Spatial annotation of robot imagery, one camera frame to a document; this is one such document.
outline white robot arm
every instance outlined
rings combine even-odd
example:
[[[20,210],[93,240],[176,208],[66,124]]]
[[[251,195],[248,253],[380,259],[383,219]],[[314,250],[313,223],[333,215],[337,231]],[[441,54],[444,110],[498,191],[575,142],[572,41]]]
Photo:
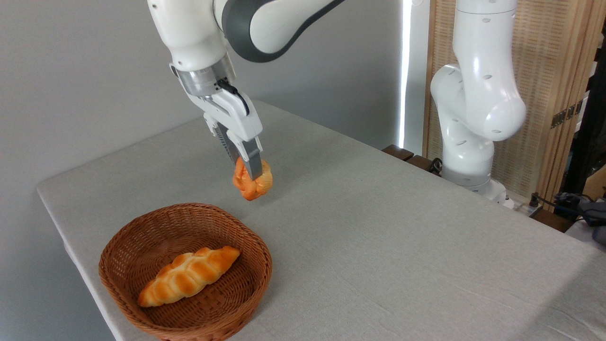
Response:
[[[442,131],[442,177],[499,203],[490,178],[494,144],[523,125],[526,106],[511,61],[517,0],[457,0],[453,49],[459,64],[438,70],[431,94]]]
[[[268,62],[343,0],[148,0],[170,67],[231,159],[242,157],[252,179],[262,174],[263,126],[250,98],[231,83],[229,42],[243,58]]]

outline brown basket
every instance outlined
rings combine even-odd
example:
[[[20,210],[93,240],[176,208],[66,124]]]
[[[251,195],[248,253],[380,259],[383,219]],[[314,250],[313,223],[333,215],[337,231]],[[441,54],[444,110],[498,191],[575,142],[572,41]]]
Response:
[[[141,308],[139,293],[158,271],[186,252],[225,245],[241,251],[231,268],[199,294]],[[225,340],[250,321],[271,277],[265,243],[229,213],[207,204],[176,204],[124,226],[101,254],[99,275],[126,318],[171,341]]]

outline white wall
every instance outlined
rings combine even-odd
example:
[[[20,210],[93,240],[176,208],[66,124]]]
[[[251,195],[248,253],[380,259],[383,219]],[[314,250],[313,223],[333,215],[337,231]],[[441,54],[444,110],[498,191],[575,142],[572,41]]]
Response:
[[[238,84],[391,144],[400,12],[399,0],[345,1],[274,63],[232,55]],[[6,0],[0,37],[0,341],[111,340],[35,186],[201,113],[168,71],[144,0]]]

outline bread roll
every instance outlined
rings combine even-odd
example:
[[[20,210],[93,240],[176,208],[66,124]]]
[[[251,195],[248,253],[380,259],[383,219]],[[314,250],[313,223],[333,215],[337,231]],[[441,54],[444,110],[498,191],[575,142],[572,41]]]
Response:
[[[233,184],[248,201],[252,201],[261,195],[266,194],[273,184],[271,168],[267,161],[261,160],[261,167],[263,168],[263,174],[253,181],[248,175],[242,158],[238,158],[236,162],[236,170],[233,174]]]
[[[160,306],[194,296],[227,272],[239,255],[240,251],[231,246],[218,250],[202,248],[196,253],[181,254],[147,283],[137,304]]]

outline bread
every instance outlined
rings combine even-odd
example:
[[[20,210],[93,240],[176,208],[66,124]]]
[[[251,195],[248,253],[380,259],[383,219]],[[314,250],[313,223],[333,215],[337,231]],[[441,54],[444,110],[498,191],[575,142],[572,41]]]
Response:
[[[273,184],[271,168],[267,161],[261,160],[261,167],[263,168],[263,174],[253,181],[248,175],[242,158],[238,158],[236,162],[236,170],[233,174],[233,184],[248,201],[252,201],[261,195],[266,194]]]
[[[238,256],[240,251],[231,246],[218,250],[201,248],[196,253],[181,254],[147,283],[137,304],[143,307],[160,306],[194,296],[205,286],[216,282]]]

